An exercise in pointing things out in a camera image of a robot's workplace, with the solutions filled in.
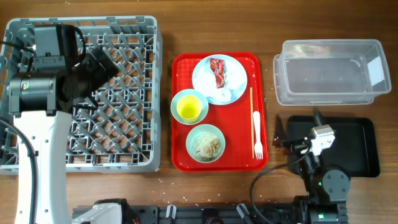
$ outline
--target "yellow bowl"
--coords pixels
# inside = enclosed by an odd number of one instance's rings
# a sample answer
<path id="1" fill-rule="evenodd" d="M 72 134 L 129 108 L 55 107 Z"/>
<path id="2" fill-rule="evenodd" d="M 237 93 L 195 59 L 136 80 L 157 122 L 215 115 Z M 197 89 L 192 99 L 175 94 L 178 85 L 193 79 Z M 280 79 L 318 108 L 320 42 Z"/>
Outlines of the yellow bowl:
<path id="1" fill-rule="evenodd" d="M 192 95 L 184 96 L 177 103 L 177 113 L 186 123 L 196 122 L 202 109 L 200 99 Z"/>

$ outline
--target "wooden table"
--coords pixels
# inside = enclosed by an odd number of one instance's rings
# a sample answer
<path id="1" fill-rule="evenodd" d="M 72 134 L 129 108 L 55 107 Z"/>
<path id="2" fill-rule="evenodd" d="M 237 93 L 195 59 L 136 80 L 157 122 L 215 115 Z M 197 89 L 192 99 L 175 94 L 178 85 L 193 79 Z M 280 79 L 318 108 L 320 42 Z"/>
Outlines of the wooden table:
<path id="1" fill-rule="evenodd" d="M 148 174 L 68 174 L 68 205 L 88 207 L 104 198 L 127 198 L 131 205 L 233 205 L 249 202 L 249 185 L 257 172 L 185 174 L 170 158 L 171 64 L 184 52 L 250 51 L 261 61 L 267 104 L 268 138 L 275 117 L 311 114 L 311 106 L 281 106 L 273 81 L 272 61 L 291 39 L 378 39 L 391 74 L 392 91 L 371 105 L 319 106 L 325 115 L 370 118 L 376 128 L 381 175 L 353 178 L 348 194 L 350 223 L 398 223 L 398 2 L 397 1 L 84 1 L 0 0 L 0 30 L 16 17 L 152 15 L 164 40 L 161 80 L 162 162 Z M 269 166 L 286 162 L 269 146 Z M 0 176 L 0 223 L 14 223 L 17 177 Z M 302 180 L 287 170 L 263 177 L 257 202 L 290 202 L 305 194 Z"/>

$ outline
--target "white label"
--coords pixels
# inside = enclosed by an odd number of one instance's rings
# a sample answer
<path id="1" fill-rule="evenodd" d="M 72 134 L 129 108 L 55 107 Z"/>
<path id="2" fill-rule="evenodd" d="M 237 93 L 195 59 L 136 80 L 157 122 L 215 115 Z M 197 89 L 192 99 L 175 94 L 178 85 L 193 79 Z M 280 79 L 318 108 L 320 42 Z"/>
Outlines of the white label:
<path id="1" fill-rule="evenodd" d="M 368 70 L 372 86 L 384 80 L 384 73 L 383 67 L 381 65 L 380 56 L 368 63 Z"/>

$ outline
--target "fork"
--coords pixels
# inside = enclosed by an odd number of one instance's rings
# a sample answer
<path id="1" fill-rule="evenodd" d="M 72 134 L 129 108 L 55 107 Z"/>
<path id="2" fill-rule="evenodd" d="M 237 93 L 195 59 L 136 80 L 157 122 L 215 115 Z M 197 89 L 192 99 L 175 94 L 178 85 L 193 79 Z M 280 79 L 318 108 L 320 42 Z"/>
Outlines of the fork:
<path id="1" fill-rule="evenodd" d="M 262 144 L 260 137 L 260 112 L 253 112 L 254 130 L 256 131 L 256 144 L 254 145 L 254 152 L 257 159 L 262 159 Z"/>

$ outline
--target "wooden chopstick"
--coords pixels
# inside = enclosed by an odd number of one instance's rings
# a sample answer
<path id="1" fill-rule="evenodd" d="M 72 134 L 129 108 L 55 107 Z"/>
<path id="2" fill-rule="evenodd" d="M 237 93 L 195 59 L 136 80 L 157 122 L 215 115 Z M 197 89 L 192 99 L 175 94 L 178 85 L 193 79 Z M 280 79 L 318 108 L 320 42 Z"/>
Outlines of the wooden chopstick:
<path id="1" fill-rule="evenodd" d="M 251 125 L 251 151 L 254 159 L 254 130 L 253 130 L 253 87 L 250 87 L 250 125 Z"/>

